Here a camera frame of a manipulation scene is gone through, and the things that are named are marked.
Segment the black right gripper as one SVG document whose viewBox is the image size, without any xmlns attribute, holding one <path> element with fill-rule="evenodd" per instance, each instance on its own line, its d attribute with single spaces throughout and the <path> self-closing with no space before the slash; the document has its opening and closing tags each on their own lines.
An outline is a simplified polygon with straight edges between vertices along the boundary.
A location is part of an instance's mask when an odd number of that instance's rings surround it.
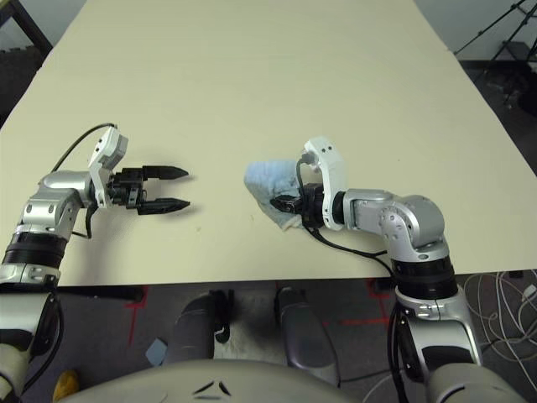
<svg viewBox="0 0 537 403">
<path fill-rule="evenodd" d="M 279 195 L 270 200 L 272 207 L 280 212 L 300 214 L 305 228 L 318 229 L 324 226 L 324 187 L 320 183 L 308 183 L 300 189 L 300 196 Z"/>
</svg>

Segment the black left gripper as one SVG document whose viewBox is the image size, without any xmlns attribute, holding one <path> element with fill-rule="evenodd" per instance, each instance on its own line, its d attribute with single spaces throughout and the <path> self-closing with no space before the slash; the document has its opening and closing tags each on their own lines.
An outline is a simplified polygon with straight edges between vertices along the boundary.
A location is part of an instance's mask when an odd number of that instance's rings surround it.
<svg viewBox="0 0 537 403">
<path fill-rule="evenodd" d="M 176 198 L 157 198 L 145 201 L 143 183 L 147 179 L 176 180 L 189 172 L 170 165 L 144 165 L 142 168 L 123 168 L 111 175 L 107 194 L 113 205 L 137 208 L 138 215 L 156 215 L 177 212 L 190 205 Z"/>
</svg>

